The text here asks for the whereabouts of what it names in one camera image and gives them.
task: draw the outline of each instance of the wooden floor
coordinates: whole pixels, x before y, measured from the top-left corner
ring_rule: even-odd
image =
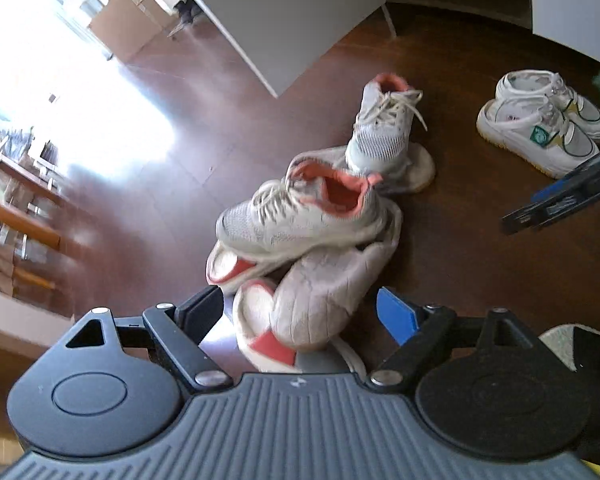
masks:
[[[88,146],[58,142],[70,179],[63,191],[76,206],[59,227],[80,243],[64,247],[63,307],[129,316],[193,295],[205,285],[218,214],[280,178],[296,153],[346,144],[363,86],[392,71],[424,91],[429,131],[414,121],[412,136],[438,174],[423,193],[397,199],[402,237],[377,285],[471,316],[505,306],[537,332],[565,322],[600,329],[600,204],[541,233],[504,236],[500,217],[550,180],[475,130],[505,72],[558,71],[600,103],[591,84],[599,65],[513,25],[409,12],[397,40],[380,14],[369,17],[278,100],[209,22],[156,39],[118,70],[154,108],[129,112],[106,80],[101,104],[77,99],[84,109],[67,136],[88,124]],[[344,334],[369,366],[395,347],[376,319],[376,290]],[[227,325],[205,348],[237,375],[248,366]]]

